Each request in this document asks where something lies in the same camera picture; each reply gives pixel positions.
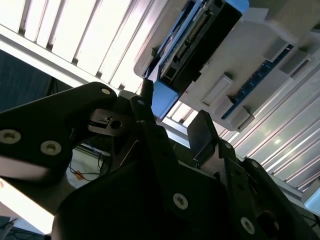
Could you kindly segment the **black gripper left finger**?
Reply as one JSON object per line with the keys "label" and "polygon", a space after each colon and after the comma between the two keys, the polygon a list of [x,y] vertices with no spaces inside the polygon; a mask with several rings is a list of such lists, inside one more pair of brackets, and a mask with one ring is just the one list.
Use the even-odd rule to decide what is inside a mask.
{"label": "black gripper left finger", "polygon": [[152,113],[153,92],[153,83],[145,80],[141,94],[126,99],[92,82],[2,112],[1,176],[54,184],[65,174],[75,146],[99,134],[112,136],[119,166],[104,176],[139,163],[152,173],[164,204],[181,216],[188,202],[174,202],[183,188],[179,164]]}

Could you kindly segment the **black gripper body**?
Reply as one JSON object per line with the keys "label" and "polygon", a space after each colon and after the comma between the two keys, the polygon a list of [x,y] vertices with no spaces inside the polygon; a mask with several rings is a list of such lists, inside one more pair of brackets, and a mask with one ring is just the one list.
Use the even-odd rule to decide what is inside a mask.
{"label": "black gripper body", "polygon": [[54,240],[248,240],[231,216],[226,191],[213,177],[181,164],[188,207],[175,215],[151,171],[132,162],[71,193],[54,217]]}

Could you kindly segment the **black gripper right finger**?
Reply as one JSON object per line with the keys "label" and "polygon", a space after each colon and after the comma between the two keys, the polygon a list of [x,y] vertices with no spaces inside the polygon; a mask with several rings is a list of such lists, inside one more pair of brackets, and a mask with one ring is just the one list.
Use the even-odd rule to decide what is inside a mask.
{"label": "black gripper right finger", "polygon": [[213,176],[209,235],[215,240],[316,240],[318,235],[254,159],[237,158],[201,110],[187,127],[197,169]]}

